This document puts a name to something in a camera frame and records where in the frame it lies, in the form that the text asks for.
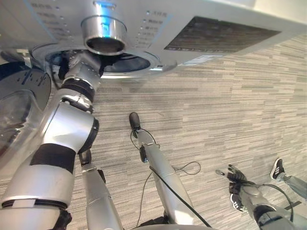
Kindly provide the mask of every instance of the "gray carpet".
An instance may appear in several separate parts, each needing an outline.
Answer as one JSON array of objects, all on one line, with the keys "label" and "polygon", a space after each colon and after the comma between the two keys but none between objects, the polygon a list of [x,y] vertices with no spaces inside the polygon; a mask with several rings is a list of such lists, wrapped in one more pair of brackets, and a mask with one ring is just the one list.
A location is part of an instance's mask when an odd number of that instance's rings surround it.
[{"label": "gray carpet", "polygon": [[[104,170],[125,229],[136,225],[143,183],[150,173],[130,142],[132,111],[139,113],[142,127],[153,134],[172,165],[201,164],[197,175],[179,174],[195,209],[216,229],[258,227],[248,214],[233,210],[228,181],[215,169],[225,170],[231,163],[249,180],[269,183],[279,156],[287,174],[307,180],[306,42],[302,35],[266,50],[227,56],[142,83],[102,83],[95,98],[100,132],[92,148],[93,163]],[[84,230],[85,192],[78,161],[75,175],[68,229]],[[0,195],[7,182],[0,182]],[[287,185],[277,185],[293,201],[305,202]],[[273,204],[288,205],[277,191],[262,190]],[[162,214],[151,178],[140,223]]]}]

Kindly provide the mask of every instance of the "white shoe sole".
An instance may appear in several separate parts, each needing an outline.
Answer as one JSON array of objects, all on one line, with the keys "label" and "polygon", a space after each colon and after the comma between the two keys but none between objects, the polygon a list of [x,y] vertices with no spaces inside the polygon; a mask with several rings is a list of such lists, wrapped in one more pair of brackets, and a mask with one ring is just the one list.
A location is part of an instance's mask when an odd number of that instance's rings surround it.
[{"label": "white shoe sole", "polygon": [[277,167],[277,162],[278,162],[280,159],[281,159],[281,158],[277,158],[277,160],[274,162],[272,171],[271,171],[271,173],[270,173],[270,177],[271,177],[271,179],[273,179],[273,180],[276,180],[276,179],[273,178],[273,175],[274,175],[275,170],[276,170],[276,167]]}]

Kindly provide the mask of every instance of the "dark panel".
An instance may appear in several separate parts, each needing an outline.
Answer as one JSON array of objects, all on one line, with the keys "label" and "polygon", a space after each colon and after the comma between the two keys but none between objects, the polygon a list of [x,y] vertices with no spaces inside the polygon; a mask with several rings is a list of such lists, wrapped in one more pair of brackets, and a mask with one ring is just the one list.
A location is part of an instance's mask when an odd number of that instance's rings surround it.
[{"label": "dark panel", "polygon": [[253,26],[194,17],[164,49],[235,53],[280,33]]}]

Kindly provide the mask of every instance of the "black band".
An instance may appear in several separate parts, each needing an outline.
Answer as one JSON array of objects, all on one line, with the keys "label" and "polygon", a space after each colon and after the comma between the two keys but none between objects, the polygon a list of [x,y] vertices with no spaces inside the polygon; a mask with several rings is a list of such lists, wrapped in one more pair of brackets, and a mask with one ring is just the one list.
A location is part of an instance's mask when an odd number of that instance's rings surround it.
[{"label": "black band", "polygon": [[87,151],[87,150],[89,150],[92,147],[92,144],[93,144],[93,142],[94,142],[94,140],[95,140],[95,138],[97,136],[98,130],[99,130],[99,121],[94,118],[91,132],[88,135],[84,145],[79,150],[78,154],[82,153],[84,151]]},{"label": "black band", "polygon": [[[14,202],[15,200],[7,200],[2,203],[2,208],[12,207]],[[55,200],[36,199],[34,205],[53,206],[58,207],[61,210],[67,209],[67,205],[65,203]]]},{"label": "black band", "polygon": [[259,205],[254,209],[254,220],[257,222],[257,224],[259,225],[258,221],[260,219],[260,217],[267,213],[267,212],[274,212],[275,209],[267,206],[267,205]]},{"label": "black band", "polygon": [[43,144],[34,153],[30,165],[52,165],[73,172],[75,151],[57,144]]},{"label": "black band", "polygon": [[64,81],[61,88],[77,91],[86,96],[91,102],[93,102],[94,100],[95,90],[89,85],[89,83],[81,79],[67,79],[66,81]]}]

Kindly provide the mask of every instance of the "washer door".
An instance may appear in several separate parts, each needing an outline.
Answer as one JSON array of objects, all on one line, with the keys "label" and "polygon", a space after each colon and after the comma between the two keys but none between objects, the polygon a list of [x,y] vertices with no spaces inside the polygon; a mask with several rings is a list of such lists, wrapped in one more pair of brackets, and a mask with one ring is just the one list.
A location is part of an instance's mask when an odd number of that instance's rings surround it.
[{"label": "washer door", "polygon": [[34,137],[50,90],[39,69],[22,62],[0,66],[0,178],[12,176],[39,143]]}]

